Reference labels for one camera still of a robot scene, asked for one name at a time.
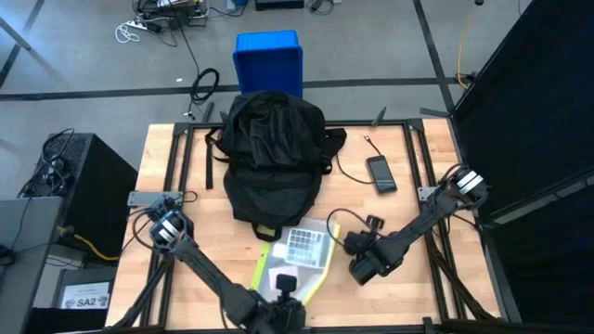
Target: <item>wooden table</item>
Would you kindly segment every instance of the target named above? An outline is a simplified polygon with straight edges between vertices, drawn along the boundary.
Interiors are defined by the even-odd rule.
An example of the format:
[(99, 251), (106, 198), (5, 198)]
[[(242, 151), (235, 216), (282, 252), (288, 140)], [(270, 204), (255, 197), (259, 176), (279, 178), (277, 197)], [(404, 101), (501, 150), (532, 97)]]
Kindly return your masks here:
[[(424, 121), (433, 168), (439, 178), (448, 167), (458, 161), (444, 120)], [(139, 191), (162, 190), (163, 179), (172, 141), (172, 124), (155, 124), (148, 129), (136, 189)], [(227, 165), (213, 162), (214, 189), (206, 190), (204, 135), (197, 130), (189, 166), (187, 190), (196, 191), (199, 200), (184, 205), (184, 212), (195, 223), (195, 239), (202, 251), (229, 278), (244, 287), (250, 285), (261, 241), (249, 224), (232, 218), (231, 205), (223, 188), (223, 175)], [(410, 164), (401, 126), (349, 127), (348, 137), (339, 152), (341, 165), (354, 177), (369, 179), (365, 159), (376, 152), (363, 135), (369, 135), (386, 156), (398, 191), (378, 196), (370, 185), (361, 185), (345, 177), (338, 168), (324, 176), (315, 206), (306, 215), (325, 220), (335, 208), (344, 207), (364, 217), (375, 214), (385, 219), (384, 231), (394, 231), (419, 214), (416, 189), (413, 185)], [(178, 184), (185, 138), (180, 139), (173, 185)], [(419, 143), (417, 159), (426, 186), (425, 167), (422, 164)], [(469, 212), (460, 215), (471, 219)], [(348, 213), (337, 213), (341, 237), (349, 230), (361, 230), (361, 224)], [(132, 236), (130, 228), (126, 240)], [(148, 240), (147, 231), (141, 233)], [(475, 230), (462, 221), (452, 218), (450, 239), (460, 279), (487, 312), (498, 315), (497, 302), (488, 275), (483, 251)], [(107, 325), (117, 322), (133, 303), (147, 280), (149, 250), (133, 242), (125, 250), (111, 297)], [(351, 258), (342, 250), (334, 252), (329, 273), (312, 300), (306, 305), (307, 326), (371, 326), (419, 324), (424, 316), (439, 322), (424, 241), (420, 238), (405, 256), (404, 263), (387, 277), (376, 276), (360, 287), (348, 272)], [(445, 293), (450, 314), (454, 315), (451, 291), (444, 277)], [(155, 294), (151, 323), (156, 322), (161, 290)], [(221, 328), (219, 302), (199, 278), (185, 265), (176, 263), (174, 283), (167, 321), (169, 329)]]

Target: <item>white cable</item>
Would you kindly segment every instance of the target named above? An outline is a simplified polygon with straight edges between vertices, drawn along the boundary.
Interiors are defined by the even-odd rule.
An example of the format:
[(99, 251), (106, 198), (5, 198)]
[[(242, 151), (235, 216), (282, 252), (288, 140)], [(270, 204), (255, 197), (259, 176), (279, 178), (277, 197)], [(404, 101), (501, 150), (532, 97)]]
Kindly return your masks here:
[(115, 39), (122, 44), (128, 43), (130, 41), (140, 42), (140, 37), (137, 34), (133, 32), (128, 32), (128, 26), (126, 25), (126, 23), (120, 24), (118, 28), (115, 29)]

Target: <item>blue plastic bin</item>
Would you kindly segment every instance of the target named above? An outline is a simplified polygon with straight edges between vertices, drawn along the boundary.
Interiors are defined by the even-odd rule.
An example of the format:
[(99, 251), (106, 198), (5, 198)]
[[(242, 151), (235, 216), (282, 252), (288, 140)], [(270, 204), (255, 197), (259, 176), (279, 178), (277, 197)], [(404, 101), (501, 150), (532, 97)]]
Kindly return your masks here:
[(241, 93), (281, 90), (303, 97), (303, 50), (297, 32), (241, 33), (233, 61)]

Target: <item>yellow cable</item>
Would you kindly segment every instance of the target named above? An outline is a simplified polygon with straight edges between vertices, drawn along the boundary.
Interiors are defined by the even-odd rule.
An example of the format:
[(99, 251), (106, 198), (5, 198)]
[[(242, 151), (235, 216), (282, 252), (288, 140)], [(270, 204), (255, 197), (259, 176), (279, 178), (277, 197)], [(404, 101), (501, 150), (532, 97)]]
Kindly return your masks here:
[(466, 28), (464, 28), (464, 32), (462, 33), (462, 38), (460, 38), (460, 50), (458, 51), (458, 70), (456, 71), (456, 77), (458, 78), (458, 83), (464, 87), (464, 89), (467, 89), (468, 86), (466, 84), (464, 84), (462, 82), (462, 80), (460, 79), (460, 67), (461, 67), (461, 62), (462, 62), (462, 51), (464, 51), (464, 42), (466, 41), (466, 38), (468, 37), (468, 32), (471, 29), (471, 23), (472, 23), (472, 19), (474, 19), (474, 14), (476, 13), (476, 8), (478, 6), (475, 6), (472, 9), (471, 12), (471, 16), (468, 18), (468, 22), (466, 23)]
[[(56, 226), (56, 229), (60, 232), (66, 232), (66, 228), (62, 227), (62, 226)], [(95, 245), (93, 245), (93, 243), (77, 234), (74, 235), (75, 238), (81, 240), (82, 242), (84, 242), (85, 244), (87, 244), (87, 246), (91, 249), (91, 251), (93, 251), (93, 253), (100, 257), (101, 259), (105, 260), (105, 261), (118, 261), (120, 259), (119, 256), (106, 256), (104, 254), (102, 254), (96, 247)]]

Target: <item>backpack strap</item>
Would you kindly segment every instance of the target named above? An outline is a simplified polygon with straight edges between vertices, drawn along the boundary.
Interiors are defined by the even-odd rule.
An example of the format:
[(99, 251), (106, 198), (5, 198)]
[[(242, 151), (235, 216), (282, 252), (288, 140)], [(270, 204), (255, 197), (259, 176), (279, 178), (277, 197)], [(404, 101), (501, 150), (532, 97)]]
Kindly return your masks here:
[(252, 231), (253, 231), (254, 235), (256, 235), (256, 237), (262, 241), (275, 242), (275, 241), (279, 240), (280, 237), (282, 236), (282, 227), (275, 228), (275, 235), (271, 236), (266, 233), (262, 233), (262, 232), (258, 231), (258, 226), (259, 226), (258, 224), (252, 223)]
[(204, 136), (206, 142), (206, 189), (213, 188), (213, 158), (217, 161), (229, 163), (229, 159), (221, 159), (213, 156), (213, 145), (217, 144), (214, 140), (213, 135), (218, 129), (213, 128), (208, 134)]
[(332, 158), (338, 151), (341, 150), (346, 140), (346, 131), (343, 128), (340, 129), (328, 129), (324, 130), (324, 145), (322, 151), (322, 160), (325, 164), (324, 175), (328, 175), (332, 172)]

